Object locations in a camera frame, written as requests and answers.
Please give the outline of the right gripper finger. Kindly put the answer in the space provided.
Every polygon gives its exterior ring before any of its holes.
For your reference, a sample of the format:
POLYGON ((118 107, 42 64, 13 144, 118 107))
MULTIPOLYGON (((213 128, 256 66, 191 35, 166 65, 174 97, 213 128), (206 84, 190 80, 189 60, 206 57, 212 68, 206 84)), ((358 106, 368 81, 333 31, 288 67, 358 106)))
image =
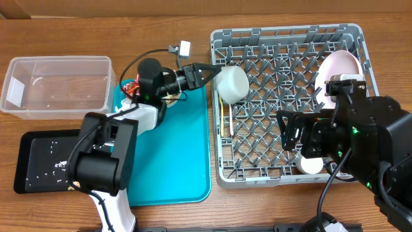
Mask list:
POLYGON ((286 131, 287 128, 304 128, 309 125, 307 114, 302 112, 279 110, 276 118, 281 131, 286 131))
POLYGON ((303 130, 301 128, 295 128, 286 130, 281 135, 282 147, 286 151, 292 151, 296 144, 301 140, 303 130))

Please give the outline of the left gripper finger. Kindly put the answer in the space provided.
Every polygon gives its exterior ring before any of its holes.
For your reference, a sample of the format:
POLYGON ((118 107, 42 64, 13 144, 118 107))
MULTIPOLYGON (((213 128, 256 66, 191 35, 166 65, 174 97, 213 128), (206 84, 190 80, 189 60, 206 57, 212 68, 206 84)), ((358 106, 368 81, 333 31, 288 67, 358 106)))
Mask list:
POLYGON ((194 69, 197 72, 220 72, 221 66, 216 66, 212 64, 205 64, 205 63, 194 63, 194 69))
POLYGON ((220 71, 200 70, 200 87, 205 86, 208 82, 212 81, 220 71))

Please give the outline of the grey bowl with rice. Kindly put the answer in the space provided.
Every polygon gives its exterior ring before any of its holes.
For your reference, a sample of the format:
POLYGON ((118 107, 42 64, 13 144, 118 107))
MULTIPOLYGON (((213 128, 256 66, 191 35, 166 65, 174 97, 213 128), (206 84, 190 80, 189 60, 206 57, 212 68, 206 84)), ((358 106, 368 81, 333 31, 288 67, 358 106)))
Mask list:
POLYGON ((222 100, 228 104, 235 104, 248 95, 248 77, 240 66, 222 67, 214 80, 222 100))

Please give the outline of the white cup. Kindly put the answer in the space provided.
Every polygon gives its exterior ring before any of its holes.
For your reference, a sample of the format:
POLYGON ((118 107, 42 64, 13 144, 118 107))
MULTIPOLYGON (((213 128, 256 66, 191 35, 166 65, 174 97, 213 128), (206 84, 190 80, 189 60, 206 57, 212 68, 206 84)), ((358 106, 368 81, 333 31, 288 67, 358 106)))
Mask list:
POLYGON ((314 175, 322 171, 324 167, 324 161, 322 158, 305 158, 301 155, 300 152, 298 152, 295 165, 301 173, 314 175))

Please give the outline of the yellow plastic spoon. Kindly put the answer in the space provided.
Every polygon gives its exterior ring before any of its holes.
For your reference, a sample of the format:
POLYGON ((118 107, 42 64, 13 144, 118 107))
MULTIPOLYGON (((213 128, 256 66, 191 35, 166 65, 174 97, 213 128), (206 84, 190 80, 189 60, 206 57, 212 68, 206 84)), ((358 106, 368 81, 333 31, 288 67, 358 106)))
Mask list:
POLYGON ((223 100, 221 98, 221 95, 219 95, 219 103, 220 103, 220 135, 223 138, 224 137, 224 104, 223 100))

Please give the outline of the white plastic fork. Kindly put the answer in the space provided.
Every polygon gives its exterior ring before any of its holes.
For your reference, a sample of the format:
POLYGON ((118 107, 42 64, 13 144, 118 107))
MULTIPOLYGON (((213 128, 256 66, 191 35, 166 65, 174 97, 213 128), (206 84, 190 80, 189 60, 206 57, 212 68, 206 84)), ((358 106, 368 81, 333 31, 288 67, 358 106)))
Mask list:
POLYGON ((234 136, 234 127, 233 127, 233 113, 232 113, 232 105, 228 103, 229 107, 229 130, 230 130, 230 136, 234 136))

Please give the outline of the pink round plate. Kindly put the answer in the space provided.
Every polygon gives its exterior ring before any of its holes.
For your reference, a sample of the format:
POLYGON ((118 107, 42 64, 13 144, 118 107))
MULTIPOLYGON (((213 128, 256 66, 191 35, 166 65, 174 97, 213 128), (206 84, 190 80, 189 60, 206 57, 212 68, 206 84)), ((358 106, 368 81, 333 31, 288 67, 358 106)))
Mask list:
POLYGON ((339 50, 329 55, 320 65, 318 75, 315 78, 315 90, 320 88, 316 95, 318 105, 323 104, 322 109, 334 109, 335 97, 327 97, 326 81, 343 81, 356 79, 363 81, 363 71, 359 60, 350 52, 339 50))

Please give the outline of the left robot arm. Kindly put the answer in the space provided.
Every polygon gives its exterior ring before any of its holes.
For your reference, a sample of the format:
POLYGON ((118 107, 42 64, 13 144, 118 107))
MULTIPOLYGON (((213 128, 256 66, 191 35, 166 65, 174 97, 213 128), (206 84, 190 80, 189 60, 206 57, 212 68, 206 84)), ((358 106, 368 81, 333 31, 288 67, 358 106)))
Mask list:
POLYGON ((165 96, 197 90, 221 66, 192 63, 173 71, 157 59, 138 57, 138 89, 131 105, 117 113, 87 113, 67 161, 70 186, 94 201, 100 231, 137 231, 127 199, 137 137, 157 128, 167 109, 165 96))

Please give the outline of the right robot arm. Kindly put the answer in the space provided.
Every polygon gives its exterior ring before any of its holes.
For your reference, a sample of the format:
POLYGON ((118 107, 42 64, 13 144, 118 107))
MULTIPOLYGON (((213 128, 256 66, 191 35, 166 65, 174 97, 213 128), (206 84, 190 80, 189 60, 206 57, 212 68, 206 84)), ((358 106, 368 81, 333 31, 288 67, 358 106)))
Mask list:
POLYGON ((329 157, 375 196, 390 224, 411 231, 411 113, 391 97, 368 97, 360 88, 330 88, 333 109, 279 110, 282 147, 302 145, 306 159, 329 157))

